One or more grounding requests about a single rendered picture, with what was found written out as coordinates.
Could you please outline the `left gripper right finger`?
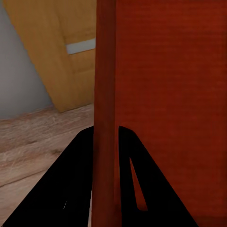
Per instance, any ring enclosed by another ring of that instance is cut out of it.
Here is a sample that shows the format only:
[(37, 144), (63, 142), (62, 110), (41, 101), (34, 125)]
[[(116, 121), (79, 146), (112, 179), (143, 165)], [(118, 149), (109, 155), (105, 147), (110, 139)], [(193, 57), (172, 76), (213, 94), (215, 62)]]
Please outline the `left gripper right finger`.
[[(148, 210), (137, 208), (130, 158)], [(198, 227), (137, 134), (119, 127), (122, 227)]]

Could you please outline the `storage box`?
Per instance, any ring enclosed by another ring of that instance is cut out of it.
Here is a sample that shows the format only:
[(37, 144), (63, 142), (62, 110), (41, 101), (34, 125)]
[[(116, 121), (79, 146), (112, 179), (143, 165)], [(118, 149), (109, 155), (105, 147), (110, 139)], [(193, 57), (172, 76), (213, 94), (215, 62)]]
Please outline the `storage box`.
[(198, 227), (227, 227), (227, 0), (97, 0), (91, 227), (122, 227), (120, 126)]

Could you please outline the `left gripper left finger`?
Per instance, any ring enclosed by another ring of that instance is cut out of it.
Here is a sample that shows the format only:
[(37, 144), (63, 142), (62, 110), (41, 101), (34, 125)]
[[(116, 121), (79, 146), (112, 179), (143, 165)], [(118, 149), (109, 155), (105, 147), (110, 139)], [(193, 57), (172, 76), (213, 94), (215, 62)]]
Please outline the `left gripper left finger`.
[(88, 227), (93, 140), (80, 131), (2, 227)]

